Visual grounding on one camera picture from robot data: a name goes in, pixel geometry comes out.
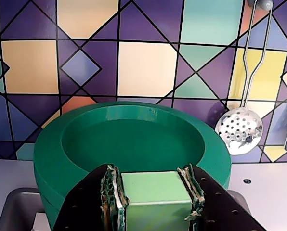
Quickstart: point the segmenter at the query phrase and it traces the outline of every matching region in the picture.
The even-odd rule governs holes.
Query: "geometric tile pattern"
[[[0,158],[31,160],[51,121],[92,103],[157,103],[213,128],[240,103],[244,2],[0,0]],[[250,70],[266,25],[256,9]],[[287,162],[287,0],[274,0],[267,50],[247,104],[262,139],[234,163]]]

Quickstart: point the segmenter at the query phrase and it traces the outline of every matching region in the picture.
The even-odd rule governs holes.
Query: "green block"
[[[177,172],[122,173],[127,231],[187,231],[191,198]]]

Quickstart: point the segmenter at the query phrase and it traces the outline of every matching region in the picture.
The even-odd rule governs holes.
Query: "metal utensil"
[[[215,131],[219,134],[225,142],[228,151],[231,155],[241,155],[251,151],[260,141],[263,132],[263,125],[260,116],[247,109],[246,104],[249,97],[249,92],[253,77],[259,67],[261,66],[268,42],[268,36],[271,25],[273,2],[272,0],[248,0],[250,6],[253,6],[251,13],[251,20],[249,23],[248,36],[245,44],[243,54],[243,64],[246,73],[244,89],[241,99],[240,107],[226,112],[217,122]],[[251,27],[254,21],[254,15],[257,4],[264,10],[269,10],[268,26],[264,38],[264,47],[260,61],[257,63],[255,69],[249,75],[246,61],[246,54],[249,45],[249,38],[251,34]]]

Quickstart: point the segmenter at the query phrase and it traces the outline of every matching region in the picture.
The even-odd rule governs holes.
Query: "countertop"
[[[22,187],[37,187],[33,163],[0,160],[0,215],[7,195]],[[245,197],[252,216],[266,230],[287,231],[287,163],[232,164],[229,189]]]
[[[0,216],[8,194],[18,188],[36,188],[32,161],[0,160]]]

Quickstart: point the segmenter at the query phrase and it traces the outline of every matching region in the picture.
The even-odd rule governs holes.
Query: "metal sink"
[[[44,213],[39,191],[15,189],[8,195],[0,218],[0,231],[31,231],[36,213]]]

